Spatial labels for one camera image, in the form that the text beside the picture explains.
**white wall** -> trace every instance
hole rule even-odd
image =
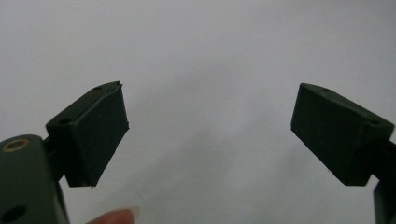
[[[120,80],[131,122],[72,223],[375,223],[372,178],[344,187],[290,131],[301,82],[396,122],[393,0],[1,1],[0,139]]]

